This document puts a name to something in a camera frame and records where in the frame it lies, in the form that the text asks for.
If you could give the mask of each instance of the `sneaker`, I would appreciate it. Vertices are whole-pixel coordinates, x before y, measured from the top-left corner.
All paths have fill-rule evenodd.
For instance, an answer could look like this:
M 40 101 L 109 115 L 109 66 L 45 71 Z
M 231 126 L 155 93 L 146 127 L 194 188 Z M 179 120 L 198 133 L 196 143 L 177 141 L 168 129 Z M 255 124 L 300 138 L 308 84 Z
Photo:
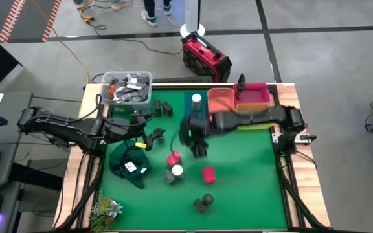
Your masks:
M 169 6 L 163 6 L 163 11 L 165 12 L 166 16 L 170 16 L 172 14 L 172 4 L 169 3 Z
M 84 1 L 82 1 L 82 3 L 76 4 L 76 7 L 77 7 L 77 9 L 81 9 L 81 8 L 85 7 L 86 5 L 88 5 L 89 3 L 91 3 L 91 0 L 84 0 Z
M 117 3 L 112 3 L 111 8 L 114 10 L 122 10 L 122 8 L 132 5 L 133 0 L 120 0 Z
M 148 15 L 148 12 L 143 10 L 142 13 L 141 13 L 141 17 L 142 17 L 142 20 L 145 21 L 145 23 L 153 26 L 153 27 L 156 27 L 158 25 L 158 20 L 156 19 L 156 16 L 155 17 L 149 17 Z

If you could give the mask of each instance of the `red power station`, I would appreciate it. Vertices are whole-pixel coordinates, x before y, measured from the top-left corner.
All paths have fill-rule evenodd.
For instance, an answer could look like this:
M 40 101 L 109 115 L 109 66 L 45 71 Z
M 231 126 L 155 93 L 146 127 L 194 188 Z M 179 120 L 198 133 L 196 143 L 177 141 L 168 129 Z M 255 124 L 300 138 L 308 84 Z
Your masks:
M 183 61 L 200 76 L 211 76 L 215 83 L 225 83 L 230 76 L 230 58 L 222 54 L 197 32 L 182 39 Z

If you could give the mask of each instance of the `succulent plant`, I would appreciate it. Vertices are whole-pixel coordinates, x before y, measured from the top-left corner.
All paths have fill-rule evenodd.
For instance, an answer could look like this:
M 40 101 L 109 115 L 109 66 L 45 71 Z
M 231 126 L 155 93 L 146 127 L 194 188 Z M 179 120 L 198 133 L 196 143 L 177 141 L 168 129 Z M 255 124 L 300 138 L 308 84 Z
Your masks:
M 92 208 L 93 215 L 90 217 L 91 231 L 101 232 L 112 224 L 116 217 L 122 213 L 123 206 L 111 198 L 103 197 L 103 190 L 98 193 L 97 202 Z

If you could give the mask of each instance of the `orange and white striped tape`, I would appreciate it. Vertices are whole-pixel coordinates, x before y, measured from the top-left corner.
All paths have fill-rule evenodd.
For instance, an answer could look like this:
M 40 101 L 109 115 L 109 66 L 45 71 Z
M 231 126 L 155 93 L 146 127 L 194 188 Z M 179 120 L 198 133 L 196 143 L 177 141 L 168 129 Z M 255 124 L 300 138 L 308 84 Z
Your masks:
M 50 32 L 52 29 L 52 25 L 54 24 L 54 20 L 56 19 L 58 9 L 60 7 L 60 3 L 62 0 L 56 0 L 54 2 L 54 6 L 52 7 L 51 15 L 49 17 L 49 21 L 47 22 L 47 26 L 45 27 L 44 34 L 42 40 L 46 42 L 50 36 Z
M 0 43 L 8 41 L 8 38 L 11 35 L 12 29 L 17 22 L 18 16 L 21 13 L 26 0 L 14 0 L 14 3 L 11 6 L 11 10 L 8 13 L 8 16 L 5 20 L 3 28 L 0 32 Z

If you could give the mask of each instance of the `concrete floor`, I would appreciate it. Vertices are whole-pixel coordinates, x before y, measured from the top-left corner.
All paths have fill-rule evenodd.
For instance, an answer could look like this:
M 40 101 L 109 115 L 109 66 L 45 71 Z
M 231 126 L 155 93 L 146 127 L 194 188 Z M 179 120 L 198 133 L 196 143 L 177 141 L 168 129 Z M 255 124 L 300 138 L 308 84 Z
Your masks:
M 203 1 L 202 23 L 210 30 L 262 28 L 256 2 L 239 2 Z M 173 4 L 174 23 L 183 23 L 182 1 L 173 0 Z M 263 0 L 262 4 L 269 28 L 373 26 L 373 1 L 368 0 Z M 141 1 L 134 1 L 134 5 L 141 5 Z M 96 21 L 109 27 L 105 34 L 178 30 L 163 16 L 159 16 L 157 28 L 150 28 L 141 21 L 140 11 L 141 8 L 126 8 L 97 16 Z M 61 36 L 95 35 L 81 22 L 71 1 L 62 1 L 54 28 Z M 262 34 L 206 39 L 231 57 L 230 81 L 235 82 L 241 72 L 250 82 L 275 81 Z M 181 49 L 180 38 L 141 40 L 153 49 Z M 312 148 L 332 226 L 373 232 L 373 133 L 366 133 L 363 127 L 373 100 L 373 31 L 272 34 L 271 40 L 282 81 L 296 83 L 309 132 L 318 136 Z M 180 55 L 157 54 L 138 43 L 66 43 L 87 65 L 91 76 L 106 71 L 150 71 L 154 78 L 193 76 Z M 26 67 L 5 91 L 28 90 L 37 96 L 81 100 L 84 74 L 59 43 L 3 46 Z M 74 117 L 79 106 L 48 100 L 34 100 L 33 104 Z M 24 146 L 20 147 L 19 158 L 26 151 L 30 152 L 30 159 L 64 156 L 55 147 Z M 35 221 L 42 220 L 24 216 L 22 232 L 29 231 L 27 225 Z M 52 218 L 46 217 L 44 221 L 52 222 Z M 47 230 L 48 226 L 41 225 L 38 230 Z

